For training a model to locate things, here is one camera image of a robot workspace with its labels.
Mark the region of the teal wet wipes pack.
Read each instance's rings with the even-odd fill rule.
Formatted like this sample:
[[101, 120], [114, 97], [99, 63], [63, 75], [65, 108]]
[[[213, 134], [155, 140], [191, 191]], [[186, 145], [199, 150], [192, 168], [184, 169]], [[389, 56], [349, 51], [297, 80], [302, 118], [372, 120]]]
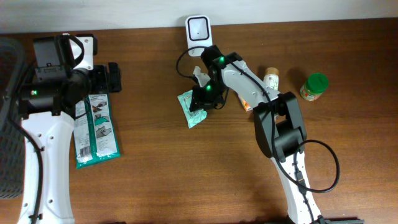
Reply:
[[207, 117], [207, 112], [204, 109], [190, 111], [189, 107], [193, 99], [192, 93], [193, 91], [190, 90], [181, 95], [178, 95], [177, 97], [183, 109], [189, 128], [193, 128]]

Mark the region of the orange tissue packet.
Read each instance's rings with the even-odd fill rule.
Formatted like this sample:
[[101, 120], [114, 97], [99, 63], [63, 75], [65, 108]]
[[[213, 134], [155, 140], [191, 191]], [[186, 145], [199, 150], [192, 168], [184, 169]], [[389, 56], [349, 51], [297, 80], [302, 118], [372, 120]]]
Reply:
[[247, 101], [245, 101], [240, 95], [238, 95], [238, 98], [244, 108], [245, 111], [251, 111], [252, 107], [247, 103]]

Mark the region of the green gloves package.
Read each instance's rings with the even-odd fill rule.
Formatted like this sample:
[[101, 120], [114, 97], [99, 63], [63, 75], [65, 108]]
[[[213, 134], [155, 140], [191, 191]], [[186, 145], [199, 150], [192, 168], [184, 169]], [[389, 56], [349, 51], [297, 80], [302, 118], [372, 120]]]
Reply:
[[75, 115], [73, 140], [77, 169], [121, 156], [108, 94], [88, 95], [76, 104]]

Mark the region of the white cosmetic tube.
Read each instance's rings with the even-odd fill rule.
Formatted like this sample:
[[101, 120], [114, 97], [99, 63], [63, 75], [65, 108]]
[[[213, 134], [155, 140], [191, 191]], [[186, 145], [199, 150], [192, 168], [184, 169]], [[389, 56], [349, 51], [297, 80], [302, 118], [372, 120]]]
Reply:
[[279, 88], [279, 70], [274, 67], [269, 67], [265, 71], [263, 82], [272, 88], [273, 90], [278, 90]]

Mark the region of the green lid jar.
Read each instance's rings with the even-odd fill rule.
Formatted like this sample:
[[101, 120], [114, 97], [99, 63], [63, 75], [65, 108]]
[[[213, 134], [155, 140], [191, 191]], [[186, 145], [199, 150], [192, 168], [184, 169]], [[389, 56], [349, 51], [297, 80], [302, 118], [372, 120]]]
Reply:
[[300, 89], [300, 95], [307, 101], [317, 100], [328, 88], [329, 81], [323, 73], [313, 73]]

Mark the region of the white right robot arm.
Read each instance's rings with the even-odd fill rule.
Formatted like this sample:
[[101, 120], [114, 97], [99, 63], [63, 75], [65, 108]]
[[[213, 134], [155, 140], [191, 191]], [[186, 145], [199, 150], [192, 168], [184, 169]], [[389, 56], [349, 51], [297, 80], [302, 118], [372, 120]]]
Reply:
[[325, 189], [310, 187], [305, 167], [305, 145], [310, 143], [296, 96], [267, 86], [246, 65], [240, 55], [224, 55], [216, 45], [202, 47], [200, 55], [207, 73], [196, 70], [190, 111], [220, 109], [228, 90], [234, 90], [253, 107], [257, 145], [275, 165], [287, 199], [286, 223], [362, 223], [358, 218], [327, 219], [313, 194], [331, 192], [340, 179], [340, 163], [333, 149], [321, 142], [332, 155], [336, 174]]

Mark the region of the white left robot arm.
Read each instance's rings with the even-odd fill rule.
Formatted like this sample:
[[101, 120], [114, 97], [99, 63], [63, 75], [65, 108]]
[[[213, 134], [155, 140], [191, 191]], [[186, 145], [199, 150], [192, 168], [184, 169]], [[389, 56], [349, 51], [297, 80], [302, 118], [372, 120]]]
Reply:
[[109, 96], [120, 92], [115, 62], [95, 65], [93, 34], [34, 40], [35, 74], [17, 101], [25, 137], [20, 223], [73, 223], [69, 154], [82, 168], [120, 156]]

